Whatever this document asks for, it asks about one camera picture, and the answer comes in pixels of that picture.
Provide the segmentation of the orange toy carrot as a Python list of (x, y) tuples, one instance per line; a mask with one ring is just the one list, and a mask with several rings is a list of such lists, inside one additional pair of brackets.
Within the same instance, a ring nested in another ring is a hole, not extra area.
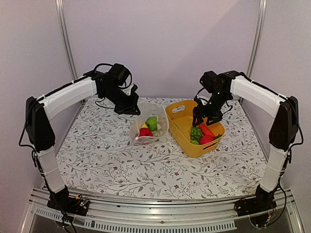
[(204, 123), (200, 124), (199, 128), (203, 135), (209, 135), (214, 137), (214, 133)]

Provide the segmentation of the red toy apple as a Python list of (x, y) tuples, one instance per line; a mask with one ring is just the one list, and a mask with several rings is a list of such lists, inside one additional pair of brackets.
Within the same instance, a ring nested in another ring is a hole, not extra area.
[(200, 139), (200, 144), (201, 145), (205, 145), (208, 144), (210, 142), (214, 141), (214, 137), (212, 135), (204, 135), (201, 139)]

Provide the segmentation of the green toy grapes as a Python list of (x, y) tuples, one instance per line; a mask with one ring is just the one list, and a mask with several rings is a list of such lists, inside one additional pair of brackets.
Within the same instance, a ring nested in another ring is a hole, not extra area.
[(197, 140), (200, 142), (200, 139), (203, 137), (203, 134), (199, 126), (192, 127), (190, 130), (190, 141)]

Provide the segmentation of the clear zip top bag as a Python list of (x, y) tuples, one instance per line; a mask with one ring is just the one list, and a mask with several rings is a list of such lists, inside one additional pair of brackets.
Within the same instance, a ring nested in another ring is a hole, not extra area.
[(163, 106), (156, 103), (139, 103), (140, 115), (136, 117), (129, 132), (131, 144), (163, 142), (169, 130), (167, 114)]

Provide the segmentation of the green toy lime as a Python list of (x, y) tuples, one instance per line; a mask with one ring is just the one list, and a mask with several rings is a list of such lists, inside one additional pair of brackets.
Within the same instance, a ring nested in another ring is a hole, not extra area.
[(157, 131), (157, 117), (156, 116), (151, 116), (149, 117), (145, 123), (149, 126), (149, 129), (154, 132)]

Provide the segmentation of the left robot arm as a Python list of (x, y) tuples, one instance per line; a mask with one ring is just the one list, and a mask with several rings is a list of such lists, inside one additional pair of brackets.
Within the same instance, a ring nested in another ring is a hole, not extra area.
[(22, 133), (28, 135), (32, 149), (32, 159), (50, 193), (47, 206), (65, 214), (86, 216), (88, 198), (78, 195), (70, 197), (65, 185), (55, 153), (55, 134), (50, 121), (63, 110), (92, 96), (108, 99), (114, 104), (114, 112), (119, 115), (140, 115), (138, 108), (138, 86), (132, 74), (124, 65), (109, 65), (109, 71), (97, 68), (86, 72), (77, 80), (41, 97), (29, 97), (25, 106), (25, 123)]

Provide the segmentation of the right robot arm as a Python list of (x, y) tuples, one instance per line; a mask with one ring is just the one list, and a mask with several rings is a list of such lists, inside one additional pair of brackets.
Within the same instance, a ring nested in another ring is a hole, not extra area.
[(228, 71), (216, 74), (207, 71), (200, 78), (202, 88), (210, 93), (210, 98), (194, 97), (197, 106), (192, 111), (194, 127), (206, 123), (208, 126), (223, 119), (222, 107), (233, 97), (239, 97), (268, 114), (271, 128), (268, 134), (269, 154), (262, 180), (252, 198), (241, 198), (234, 204), (238, 216), (248, 216), (256, 228), (272, 225), (276, 212), (275, 192), (280, 189), (281, 178), (287, 165), (292, 161), (292, 148), (304, 142), (296, 142), (296, 135), (303, 137), (299, 124), (298, 100), (287, 97), (250, 79), (243, 72)]

